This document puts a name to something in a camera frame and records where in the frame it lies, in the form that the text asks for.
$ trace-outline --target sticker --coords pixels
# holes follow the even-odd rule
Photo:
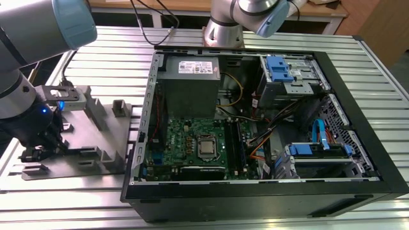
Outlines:
[[[258,100],[253,99],[252,106],[257,108],[257,105],[258,105]]]
[[[262,169],[264,169],[264,171],[266,171],[266,173],[269,174],[269,166],[268,166],[268,164],[264,163]]]
[[[213,66],[210,61],[181,61],[178,63],[178,73],[212,74]]]
[[[290,73],[292,75],[298,75],[298,76],[301,75],[300,70],[296,70],[296,69],[294,69],[294,70],[290,70],[289,73]]]

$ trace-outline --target aluminum profile table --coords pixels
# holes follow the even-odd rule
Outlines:
[[[98,27],[97,41],[82,47],[65,75],[76,85],[90,85],[105,104],[124,99],[133,104],[129,141],[136,140],[138,117],[153,48],[137,28]],[[165,29],[145,29],[160,41]],[[200,46],[202,32],[178,29],[168,45]],[[276,34],[264,39],[244,34],[248,48],[316,50],[328,53],[386,151],[409,181],[409,95],[369,50],[350,36]],[[64,54],[48,84],[57,84]],[[261,219],[148,224],[120,202],[122,175],[24,181],[17,140],[0,159],[0,229],[408,229],[409,195],[372,203],[334,218]]]

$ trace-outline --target motherboard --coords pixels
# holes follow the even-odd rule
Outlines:
[[[177,174],[202,176],[202,180],[246,179],[252,176],[245,161],[250,136],[248,121],[169,119],[165,150],[150,154],[148,179],[188,179]]]

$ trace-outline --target blue cable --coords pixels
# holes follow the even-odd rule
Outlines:
[[[329,150],[330,147],[328,145],[328,139],[326,139],[326,133],[325,133],[325,124],[324,124],[322,119],[314,120],[314,123],[313,123],[313,142],[317,142],[317,128],[320,128],[320,142],[322,143],[324,149]]]

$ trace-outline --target yellow wire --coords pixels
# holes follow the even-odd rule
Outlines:
[[[232,103],[229,103],[229,104],[218,104],[218,105],[216,105],[216,107],[228,107],[228,106],[232,106],[233,104],[236,104],[240,100],[241,100],[241,97],[242,97],[242,85],[240,84],[240,82],[237,81],[237,79],[232,76],[232,74],[229,74],[229,73],[225,73],[225,72],[221,72],[221,74],[225,74],[225,75],[228,75],[234,81],[236,81],[236,83],[237,83],[237,85],[238,85],[238,87],[240,87],[240,96],[238,96],[238,99],[234,101],[234,102],[232,102]]]

